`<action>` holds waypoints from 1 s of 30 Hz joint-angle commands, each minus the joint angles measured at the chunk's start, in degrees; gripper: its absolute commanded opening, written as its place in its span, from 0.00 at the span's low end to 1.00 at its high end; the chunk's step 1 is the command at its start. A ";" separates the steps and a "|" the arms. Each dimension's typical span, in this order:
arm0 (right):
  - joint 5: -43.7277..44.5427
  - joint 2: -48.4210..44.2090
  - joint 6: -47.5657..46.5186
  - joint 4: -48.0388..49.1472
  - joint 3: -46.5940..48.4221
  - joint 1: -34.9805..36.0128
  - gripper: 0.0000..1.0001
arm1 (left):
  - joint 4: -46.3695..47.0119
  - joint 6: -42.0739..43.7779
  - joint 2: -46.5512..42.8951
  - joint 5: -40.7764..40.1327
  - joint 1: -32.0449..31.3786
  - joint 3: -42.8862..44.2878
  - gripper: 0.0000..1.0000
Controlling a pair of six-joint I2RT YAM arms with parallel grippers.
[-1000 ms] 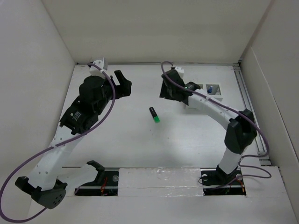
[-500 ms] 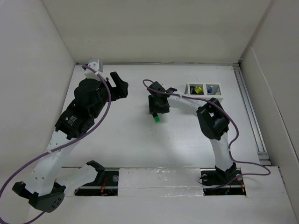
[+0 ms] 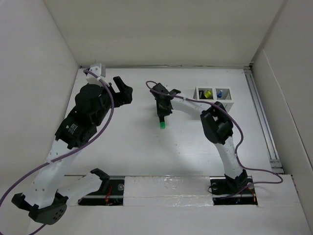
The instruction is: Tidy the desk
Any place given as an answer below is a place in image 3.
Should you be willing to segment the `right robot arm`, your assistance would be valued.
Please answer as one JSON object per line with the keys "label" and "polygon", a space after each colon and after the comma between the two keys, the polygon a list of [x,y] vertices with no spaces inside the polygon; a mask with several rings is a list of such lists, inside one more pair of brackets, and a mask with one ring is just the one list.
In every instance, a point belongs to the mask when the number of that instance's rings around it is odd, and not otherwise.
{"label": "right robot arm", "polygon": [[180,95],[180,91],[167,90],[161,83],[149,89],[156,101],[156,111],[161,128],[165,128],[165,117],[173,110],[199,118],[205,137],[215,145],[224,166],[226,194],[235,194],[248,185],[246,170],[237,160],[233,143],[234,121],[220,102],[194,100]]}

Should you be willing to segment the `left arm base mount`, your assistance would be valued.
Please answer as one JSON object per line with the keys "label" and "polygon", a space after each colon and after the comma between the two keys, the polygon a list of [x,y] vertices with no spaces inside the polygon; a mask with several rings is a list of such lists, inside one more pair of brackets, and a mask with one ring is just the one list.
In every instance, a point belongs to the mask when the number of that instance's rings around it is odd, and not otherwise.
{"label": "left arm base mount", "polygon": [[123,206],[125,176],[109,176],[104,171],[95,168],[92,174],[99,176],[101,185],[78,200],[80,206]]}

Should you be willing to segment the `yellow cap highlighter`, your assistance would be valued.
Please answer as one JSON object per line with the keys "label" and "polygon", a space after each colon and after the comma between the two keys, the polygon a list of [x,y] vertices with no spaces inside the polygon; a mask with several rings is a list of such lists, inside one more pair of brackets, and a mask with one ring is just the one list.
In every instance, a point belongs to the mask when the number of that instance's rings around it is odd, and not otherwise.
{"label": "yellow cap highlighter", "polygon": [[212,99],[213,95],[210,90],[199,90],[199,99]]}

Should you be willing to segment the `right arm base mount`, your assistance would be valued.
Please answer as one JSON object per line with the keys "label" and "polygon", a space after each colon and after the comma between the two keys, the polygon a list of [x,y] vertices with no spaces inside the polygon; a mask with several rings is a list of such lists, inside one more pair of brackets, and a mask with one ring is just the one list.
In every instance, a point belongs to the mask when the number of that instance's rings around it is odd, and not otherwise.
{"label": "right arm base mount", "polygon": [[241,189],[231,189],[225,177],[210,177],[210,185],[207,191],[212,194],[214,206],[233,206],[233,205],[258,205],[255,189],[246,186],[252,183],[252,178],[248,177],[247,183]]}

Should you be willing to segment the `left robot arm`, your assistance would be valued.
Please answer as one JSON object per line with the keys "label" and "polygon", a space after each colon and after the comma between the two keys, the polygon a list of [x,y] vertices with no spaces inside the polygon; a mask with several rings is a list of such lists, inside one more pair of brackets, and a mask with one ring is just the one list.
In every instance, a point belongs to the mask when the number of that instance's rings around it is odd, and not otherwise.
{"label": "left robot arm", "polygon": [[75,206],[90,193],[104,194],[110,187],[110,176],[95,168],[77,182],[61,187],[60,183],[74,159],[91,140],[98,138],[98,131],[106,115],[133,100],[132,87],[127,86],[117,76],[113,78],[119,91],[115,92],[111,83],[103,85],[87,83],[75,96],[75,105],[61,122],[55,133],[51,151],[44,167],[30,188],[13,196],[11,202],[28,212],[35,222],[44,225],[55,224],[66,212],[68,206]]}

